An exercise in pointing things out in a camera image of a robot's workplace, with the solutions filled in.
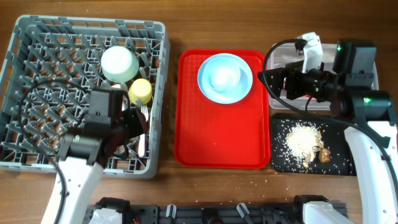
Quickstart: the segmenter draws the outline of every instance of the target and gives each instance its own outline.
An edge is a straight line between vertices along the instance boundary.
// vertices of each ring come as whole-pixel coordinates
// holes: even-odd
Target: fork
[[[149,118],[149,112],[148,112],[148,107],[147,105],[141,106],[141,113],[145,117],[145,123],[148,121]],[[145,156],[145,148],[146,148],[146,138],[145,134],[141,134],[139,136],[139,142],[138,142],[138,156],[139,157],[144,157]]]

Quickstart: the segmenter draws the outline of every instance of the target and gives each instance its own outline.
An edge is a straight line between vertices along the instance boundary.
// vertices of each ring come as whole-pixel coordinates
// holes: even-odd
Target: yellow object
[[[152,87],[148,80],[139,78],[132,83],[129,89],[129,99],[132,103],[137,105],[137,99],[143,105],[146,105],[152,98]]]

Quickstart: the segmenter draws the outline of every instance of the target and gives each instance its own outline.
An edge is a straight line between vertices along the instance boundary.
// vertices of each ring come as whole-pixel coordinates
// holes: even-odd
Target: light blue plate
[[[216,91],[209,83],[209,73],[204,74],[205,67],[215,58],[231,58],[235,61],[241,72],[239,82],[233,88],[225,91]],[[240,57],[233,54],[216,54],[205,60],[199,68],[198,85],[200,91],[211,101],[222,104],[230,104],[242,100],[250,91],[253,84],[253,74],[249,65]]]

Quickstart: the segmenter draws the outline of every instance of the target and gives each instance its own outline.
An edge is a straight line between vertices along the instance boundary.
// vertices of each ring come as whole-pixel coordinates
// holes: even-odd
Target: wood grain
[[[158,174],[151,180],[105,178],[91,202],[101,197],[116,197],[133,204],[260,204],[290,202],[294,195],[319,194],[347,203],[350,219],[361,223],[361,199],[355,177],[283,174],[270,167],[227,170],[179,165],[173,154],[178,58],[192,48],[253,49],[265,54],[272,44],[310,31],[320,35],[323,43],[336,43],[343,37],[370,39],[378,47],[376,66],[380,87],[390,91],[397,102],[397,6],[396,1],[347,0],[0,0],[0,58],[5,57],[15,21],[23,14],[161,21],[172,48],[162,110]],[[54,177],[54,174],[0,172],[0,223],[39,223]]]

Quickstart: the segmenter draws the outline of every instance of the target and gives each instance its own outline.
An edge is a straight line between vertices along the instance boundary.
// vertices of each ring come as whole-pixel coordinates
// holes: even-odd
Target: gray dish rack
[[[35,82],[63,78],[88,90],[111,86],[101,71],[102,53],[114,45],[131,50],[139,59],[135,78],[152,85],[152,126],[149,147],[135,156],[137,140],[128,144],[128,159],[112,157],[104,176],[149,179],[157,172],[162,98],[169,66],[170,42],[161,22],[80,17],[21,16],[11,35],[0,73],[0,169],[55,172],[43,155],[24,140],[16,121],[18,102]],[[89,94],[61,83],[34,90],[22,107],[22,122],[39,147],[55,157],[57,135],[77,123],[89,107]]]

